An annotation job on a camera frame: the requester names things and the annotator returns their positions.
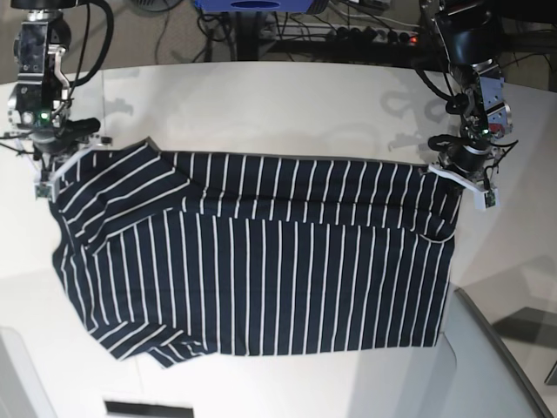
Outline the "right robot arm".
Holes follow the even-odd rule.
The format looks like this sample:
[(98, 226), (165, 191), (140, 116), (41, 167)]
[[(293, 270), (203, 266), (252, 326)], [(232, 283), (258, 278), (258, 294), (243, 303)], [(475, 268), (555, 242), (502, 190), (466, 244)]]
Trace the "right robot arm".
[[(84, 7), (88, 30), (91, 6), (104, 13), (104, 41), (89, 72), (70, 80), (63, 71), (63, 59), (71, 43), (64, 11)], [(101, 126), (96, 118), (70, 120), (70, 110), (75, 89), (97, 74), (108, 54), (115, 25), (112, 8), (106, 1), (11, 1), (10, 7), (24, 10), (26, 16), (14, 40), (18, 73), (8, 101), (8, 120), (20, 132), (20, 138), (33, 143), (35, 153), (71, 155), (80, 145), (87, 145)]]

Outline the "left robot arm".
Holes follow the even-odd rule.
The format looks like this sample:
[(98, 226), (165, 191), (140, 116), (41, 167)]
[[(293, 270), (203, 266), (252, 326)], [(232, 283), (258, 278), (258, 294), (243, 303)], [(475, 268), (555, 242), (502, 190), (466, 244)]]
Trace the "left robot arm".
[(504, 76), (497, 63), (502, 30), (489, 1), (420, 1), (426, 39), (444, 60), (441, 71), (460, 91), (437, 91), (446, 111), (460, 118), (457, 135), (431, 138), (440, 166), (466, 179), (482, 178), (507, 148), (500, 141), (513, 130), (503, 97)]

